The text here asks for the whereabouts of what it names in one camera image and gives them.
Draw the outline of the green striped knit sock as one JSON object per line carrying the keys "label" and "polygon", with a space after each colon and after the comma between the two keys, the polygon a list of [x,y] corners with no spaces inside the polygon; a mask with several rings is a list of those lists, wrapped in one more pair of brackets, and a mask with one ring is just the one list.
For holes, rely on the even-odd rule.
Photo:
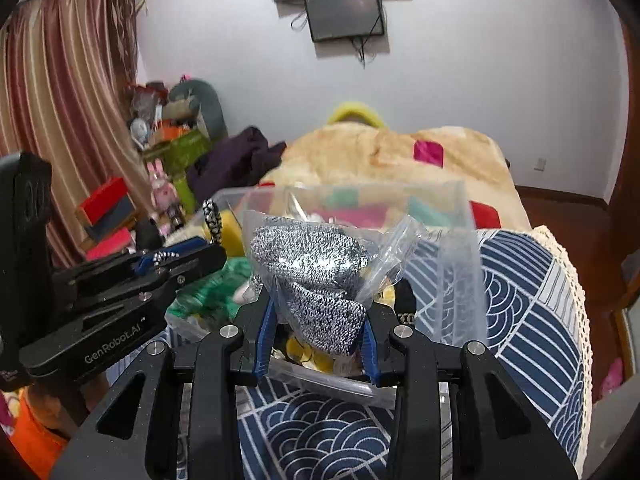
{"label": "green striped knit sock", "polygon": [[221,270],[178,291],[166,311],[167,323],[174,330],[187,325],[194,330],[211,330],[232,321],[240,308],[233,299],[234,294],[251,275],[247,258],[229,258]]}

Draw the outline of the grey knit item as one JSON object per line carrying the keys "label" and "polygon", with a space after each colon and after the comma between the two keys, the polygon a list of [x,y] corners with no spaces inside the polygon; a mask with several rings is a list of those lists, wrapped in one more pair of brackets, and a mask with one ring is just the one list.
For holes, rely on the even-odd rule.
{"label": "grey knit item", "polygon": [[384,232],[243,214],[245,253],[280,320],[330,356],[350,356],[379,292],[396,284],[426,237],[406,214]]}

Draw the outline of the pink rabbit figurine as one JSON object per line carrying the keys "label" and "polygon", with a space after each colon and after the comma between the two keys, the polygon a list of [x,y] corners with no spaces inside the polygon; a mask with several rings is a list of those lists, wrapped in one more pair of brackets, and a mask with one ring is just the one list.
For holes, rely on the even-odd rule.
{"label": "pink rabbit figurine", "polygon": [[151,183],[151,202],[158,214],[164,214],[172,206],[180,204],[179,195],[164,170],[162,161],[158,158],[154,162],[147,162],[146,169]]}

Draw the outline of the green tumbler bottle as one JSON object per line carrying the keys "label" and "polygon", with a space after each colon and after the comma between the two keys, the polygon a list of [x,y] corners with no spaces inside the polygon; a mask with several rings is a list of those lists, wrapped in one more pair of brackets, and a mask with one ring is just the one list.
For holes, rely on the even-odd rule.
{"label": "green tumbler bottle", "polygon": [[185,174],[176,174],[172,177],[172,184],[176,188],[180,203],[184,212],[190,216],[194,214],[196,208],[198,208],[198,202],[196,201],[191,189],[186,180]]}

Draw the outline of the green cardboard box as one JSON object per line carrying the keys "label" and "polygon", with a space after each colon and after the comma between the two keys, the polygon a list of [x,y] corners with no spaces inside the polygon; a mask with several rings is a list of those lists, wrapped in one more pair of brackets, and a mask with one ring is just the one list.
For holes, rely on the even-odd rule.
{"label": "green cardboard box", "polygon": [[155,162],[159,159],[166,174],[182,174],[199,157],[212,148],[212,141],[206,134],[191,130],[171,141],[160,142],[142,153],[142,160]]}

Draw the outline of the dark purple clothing pile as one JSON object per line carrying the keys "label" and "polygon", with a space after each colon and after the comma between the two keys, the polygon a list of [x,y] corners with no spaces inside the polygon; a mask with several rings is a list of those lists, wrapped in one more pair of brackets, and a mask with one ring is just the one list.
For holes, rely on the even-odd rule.
{"label": "dark purple clothing pile", "polygon": [[216,143],[187,170],[186,180],[196,202],[224,188],[254,186],[280,165],[285,142],[270,144],[262,132],[249,126],[236,136]]}

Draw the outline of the blue wave pattern tablecloth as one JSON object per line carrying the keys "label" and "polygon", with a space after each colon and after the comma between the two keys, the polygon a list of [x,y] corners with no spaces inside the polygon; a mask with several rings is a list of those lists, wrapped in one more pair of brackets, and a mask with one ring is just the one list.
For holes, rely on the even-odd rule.
{"label": "blue wave pattern tablecloth", "polygon": [[[585,292],[566,249],[545,226],[480,230],[488,347],[538,410],[577,471],[591,422]],[[393,411],[265,378],[241,388],[247,479],[382,479]]]}

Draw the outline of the clear plastic storage box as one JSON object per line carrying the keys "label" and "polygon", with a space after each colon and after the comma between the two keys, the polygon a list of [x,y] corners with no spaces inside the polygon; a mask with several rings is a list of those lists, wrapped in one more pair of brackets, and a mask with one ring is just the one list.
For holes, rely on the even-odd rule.
{"label": "clear plastic storage box", "polygon": [[480,251],[460,181],[226,188],[189,231],[221,242],[228,260],[180,290],[169,326],[198,341],[268,292],[278,324],[273,384],[392,406],[394,390],[367,375],[375,304],[440,344],[487,338]]}

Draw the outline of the grey green plush toy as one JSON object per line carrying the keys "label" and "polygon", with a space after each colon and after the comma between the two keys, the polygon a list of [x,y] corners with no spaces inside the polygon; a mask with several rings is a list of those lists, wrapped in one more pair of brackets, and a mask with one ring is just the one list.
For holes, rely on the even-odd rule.
{"label": "grey green plush toy", "polygon": [[185,79],[175,84],[168,92],[162,118],[195,122],[198,131],[213,142],[228,136],[218,94],[208,82],[201,79]]}

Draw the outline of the beige plush blanket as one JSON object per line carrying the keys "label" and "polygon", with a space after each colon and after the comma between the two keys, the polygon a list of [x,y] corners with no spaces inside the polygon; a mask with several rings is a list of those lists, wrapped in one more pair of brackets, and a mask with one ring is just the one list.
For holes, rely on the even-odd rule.
{"label": "beige plush blanket", "polygon": [[397,133],[339,122],[295,140],[262,177],[274,185],[449,180],[462,180],[470,200],[495,208],[504,228],[532,228],[499,145],[469,128]]}

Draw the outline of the red striped curtain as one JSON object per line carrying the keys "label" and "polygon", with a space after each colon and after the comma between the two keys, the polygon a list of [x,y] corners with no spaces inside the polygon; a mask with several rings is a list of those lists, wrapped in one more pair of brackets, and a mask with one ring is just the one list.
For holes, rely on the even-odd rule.
{"label": "red striped curtain", "polygon": [[47,238],[58,266],[84,255],[75,210],[111,177],[148,209],[150,185],[127,122],[136,79],[134,0],[29,0],[1,29],[1,151],[52,165]]}

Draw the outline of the small wall monitor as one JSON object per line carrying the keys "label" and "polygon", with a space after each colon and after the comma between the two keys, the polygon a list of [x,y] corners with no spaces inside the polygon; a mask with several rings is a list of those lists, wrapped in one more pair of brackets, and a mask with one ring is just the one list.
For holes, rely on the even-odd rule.
{"label": "small wall monitor", "polygon": [[381,0],[305,0],[313,42],[385,35]]}

